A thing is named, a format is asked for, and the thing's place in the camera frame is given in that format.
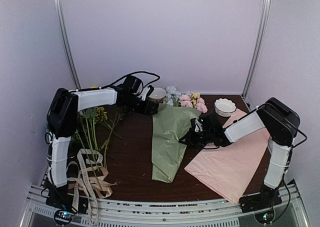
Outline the green wrapping paper sheet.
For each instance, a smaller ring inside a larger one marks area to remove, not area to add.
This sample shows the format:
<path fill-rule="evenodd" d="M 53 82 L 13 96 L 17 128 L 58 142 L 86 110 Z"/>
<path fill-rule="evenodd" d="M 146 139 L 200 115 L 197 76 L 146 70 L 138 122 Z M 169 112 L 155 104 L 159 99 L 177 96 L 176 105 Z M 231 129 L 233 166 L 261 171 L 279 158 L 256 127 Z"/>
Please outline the green wrapping paper sheet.
<path fill-rule="evenodd" d="M 191 107 L 175 107 L 161 103 L 152 116 L 152 177 L 153 181 L 172 183 L 180 168 L 186 145 L 179 143 L 191 127 L 191 119 L 201 112 Z"/>

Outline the blue fake flower stem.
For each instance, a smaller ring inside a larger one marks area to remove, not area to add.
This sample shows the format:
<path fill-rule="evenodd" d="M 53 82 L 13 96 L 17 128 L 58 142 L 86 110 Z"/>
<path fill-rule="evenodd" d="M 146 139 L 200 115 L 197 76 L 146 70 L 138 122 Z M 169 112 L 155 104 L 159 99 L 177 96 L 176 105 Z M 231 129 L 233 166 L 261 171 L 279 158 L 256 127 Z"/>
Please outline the blue fake flower stem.
<path fill-rule="evenodd" d="M 177 90 L 175 86 L 167 86 L 165 88 L 166 91 L 166 104 L 178 107 L 179 106 L 179 97 L 181 92 Z"/>

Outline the pink carnation fake flower stem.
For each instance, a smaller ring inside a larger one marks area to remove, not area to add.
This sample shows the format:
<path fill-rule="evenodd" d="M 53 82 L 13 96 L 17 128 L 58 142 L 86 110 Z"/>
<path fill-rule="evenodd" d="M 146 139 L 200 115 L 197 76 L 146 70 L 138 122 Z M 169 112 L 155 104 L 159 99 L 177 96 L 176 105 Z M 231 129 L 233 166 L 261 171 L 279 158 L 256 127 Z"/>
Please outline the pink carnation fake flower stem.
<path fill-rule="evenodd" d="M 191 93 L 191 94 L 181 94 L 178 98 L 179 105 L 181 107 L 189 107 L 200 111 L 205 114 L 208 112 L 205 100 L 201 97 L 201 94 Z"/>

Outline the yellow fake flower stem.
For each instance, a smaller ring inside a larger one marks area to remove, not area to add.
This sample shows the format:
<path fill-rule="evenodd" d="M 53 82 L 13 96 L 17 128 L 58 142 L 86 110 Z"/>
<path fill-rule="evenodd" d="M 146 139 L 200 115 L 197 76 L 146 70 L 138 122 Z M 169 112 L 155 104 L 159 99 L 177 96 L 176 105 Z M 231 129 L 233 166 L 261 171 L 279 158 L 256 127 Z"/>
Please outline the yellow fake flower stem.
<path fill-rule="evenodd" d="M 190 102 L 192 103 L 192 106 L 195 107 L 198 103 L 198 99 L 201 97 L 201 94 L 199 92 L 192 93 L 190 96 Z"/>

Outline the beige printed ribbon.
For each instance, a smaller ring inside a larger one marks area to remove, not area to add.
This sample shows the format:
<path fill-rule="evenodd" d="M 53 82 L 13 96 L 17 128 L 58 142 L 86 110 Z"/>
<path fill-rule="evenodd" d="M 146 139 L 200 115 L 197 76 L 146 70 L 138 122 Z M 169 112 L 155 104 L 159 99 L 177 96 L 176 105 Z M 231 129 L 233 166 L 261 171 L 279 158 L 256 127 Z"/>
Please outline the beige printed ribbon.
<path fill-rule="evenodd" d="M 113 194 L 112 186 L 118 185 L 117 182 L 110 183 L 105 181 L 109 171 L 102 165 L 104 157 L 96 150 L 82 148 L 78 151 L 77 162 L 68 162 L 68 158 L 62 160 L 65 164 L 62 169 L 67 171 L 69 166 L 77 167 L 77 176 L 68 177 L 73 187 L 73 198 L 71 201 L 71 210 L 77 214 L 80 212 L 80 191 L 84 192 L 85 199 L 88 200 L 87 210 L 85 213 L 91 226 L 98 225 L 100 211 L 92 209 L 91 203 L 98 207 L 98 199 L 106 199 Z"/>

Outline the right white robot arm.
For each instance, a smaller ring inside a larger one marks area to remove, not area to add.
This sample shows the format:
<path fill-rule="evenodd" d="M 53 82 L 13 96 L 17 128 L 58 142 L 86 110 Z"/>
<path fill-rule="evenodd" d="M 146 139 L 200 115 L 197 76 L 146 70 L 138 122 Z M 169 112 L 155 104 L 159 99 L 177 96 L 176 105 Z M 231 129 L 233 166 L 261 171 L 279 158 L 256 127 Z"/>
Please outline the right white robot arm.
<path fill-rule="evenodd" d="M 268 207 L 289 167 L 288 158 L 300 125 L 299 116 L 272 97 L 252 112 L 237 110 L 223 127 L 215 113 L 192 119 L 187 143 L 201 147 L 185 170 L 212 190 L 242 195 L 267 149 L 272 145 L 264 179 L 267 187 L 256 197 L 259 207 Z"/>

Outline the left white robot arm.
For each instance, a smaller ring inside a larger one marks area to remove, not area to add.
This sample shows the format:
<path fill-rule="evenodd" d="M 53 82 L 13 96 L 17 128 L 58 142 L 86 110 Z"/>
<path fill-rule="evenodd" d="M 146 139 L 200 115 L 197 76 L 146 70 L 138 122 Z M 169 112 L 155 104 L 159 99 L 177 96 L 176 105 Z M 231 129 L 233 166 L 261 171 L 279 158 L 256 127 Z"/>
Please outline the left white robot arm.
<path fill-rule="evenodd" d="M 68 90 L 59 88 L 46 115 L 49 182 L 56 188 L 67 185 L 67 159 L 72 136 L 82 119 L 93 129 L 98 119 L 96 109 L 116 105 L 138 114 L 152 116 L 158 113 L 158 103 L 149 100 L 155 88 L 143 84 L 136 73 L 129 73 L 105 86 Z"/>

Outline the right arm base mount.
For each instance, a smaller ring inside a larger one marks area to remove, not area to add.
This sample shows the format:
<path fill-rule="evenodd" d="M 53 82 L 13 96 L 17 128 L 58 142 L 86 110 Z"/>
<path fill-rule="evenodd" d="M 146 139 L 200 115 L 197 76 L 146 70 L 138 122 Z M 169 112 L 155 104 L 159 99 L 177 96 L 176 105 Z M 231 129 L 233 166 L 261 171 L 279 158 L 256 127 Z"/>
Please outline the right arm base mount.
<path fill-rule="evenodd" d="M 264 198 L 261 193 L 245 195 L 239 199 L 242 213 L 252 213 L 259 224 L 271 224 L 276 218 L 275 206 L 281 204 L 282 198 L 276 196 L 273 199 Z"/>

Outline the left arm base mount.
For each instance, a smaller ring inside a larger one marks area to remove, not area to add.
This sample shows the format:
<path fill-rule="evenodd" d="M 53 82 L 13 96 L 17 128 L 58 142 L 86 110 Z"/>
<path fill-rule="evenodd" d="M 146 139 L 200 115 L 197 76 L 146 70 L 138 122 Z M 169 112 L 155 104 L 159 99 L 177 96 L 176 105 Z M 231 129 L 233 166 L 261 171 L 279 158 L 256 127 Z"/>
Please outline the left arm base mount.
<path fill-rule="evenodd" d="M 78 207 L 75 210 L 72 207 L 73 196 L 68 195 L 66 200 L 56 200 L 52 196 L 49 196 L 45 204 L 56 208 L 57 210 L 53 214 L 53 220 L 60 226 L 70 224 L 77 216 L 77 214 L 86 214 L 89 207 L 89 200 L 86 197 L 80 197 Z"/>

